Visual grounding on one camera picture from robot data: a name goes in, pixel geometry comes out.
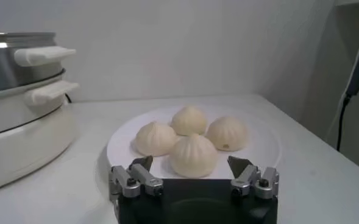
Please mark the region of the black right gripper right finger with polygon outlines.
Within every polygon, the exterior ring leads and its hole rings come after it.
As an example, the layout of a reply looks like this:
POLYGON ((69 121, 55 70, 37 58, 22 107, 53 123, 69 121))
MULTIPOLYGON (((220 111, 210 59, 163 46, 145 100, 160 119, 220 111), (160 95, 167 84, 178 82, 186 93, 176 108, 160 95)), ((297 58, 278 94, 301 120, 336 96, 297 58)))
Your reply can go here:
POLYGON ((227 159, 234 179, 231 180, 231 194, 245 197, 254 193, 257 198, 269 200, 278 197, 279 173, 274 167, 267 167, 263 173, 248 159, 229 156, 227 159))

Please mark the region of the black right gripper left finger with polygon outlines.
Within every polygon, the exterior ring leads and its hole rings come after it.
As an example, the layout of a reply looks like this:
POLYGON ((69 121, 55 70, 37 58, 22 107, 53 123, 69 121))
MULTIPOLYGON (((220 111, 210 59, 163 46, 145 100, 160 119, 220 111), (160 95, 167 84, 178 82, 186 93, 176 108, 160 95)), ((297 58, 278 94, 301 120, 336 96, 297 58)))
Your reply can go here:
POLYGON ((149 171, 154 157, 145 156, 134 159, 125 169, 113 166, 109 173, 110 201, 115 210, 119 209, 119 198, 137 198, 142 192, 153 197, 163 195, 163 180, 153 176, 149 171))

